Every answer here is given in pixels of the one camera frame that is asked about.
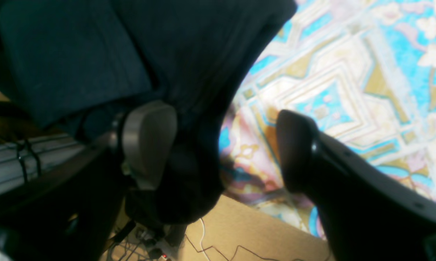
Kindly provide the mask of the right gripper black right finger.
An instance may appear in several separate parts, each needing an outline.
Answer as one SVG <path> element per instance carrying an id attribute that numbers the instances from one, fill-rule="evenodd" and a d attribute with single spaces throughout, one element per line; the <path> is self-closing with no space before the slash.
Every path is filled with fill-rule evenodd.
<path id="1" fill-rule="evenodd" d="M 436 261 L 436 203 L 375 169 L 305 115 L 278 113 L 283 182 L 317 208 L 338 261 Z"/>

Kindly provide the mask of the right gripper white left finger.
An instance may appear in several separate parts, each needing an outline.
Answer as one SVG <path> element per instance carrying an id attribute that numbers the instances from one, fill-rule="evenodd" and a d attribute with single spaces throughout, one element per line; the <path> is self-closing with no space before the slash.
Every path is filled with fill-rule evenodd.
<path id="1" fill-rule="evenodd" d="M 175 108 L 149 102 L 118 114 L 112 129 L 112 152 L 121 160 L 121 172 L 139 190 L 157 190 L 178 132 Z"/>

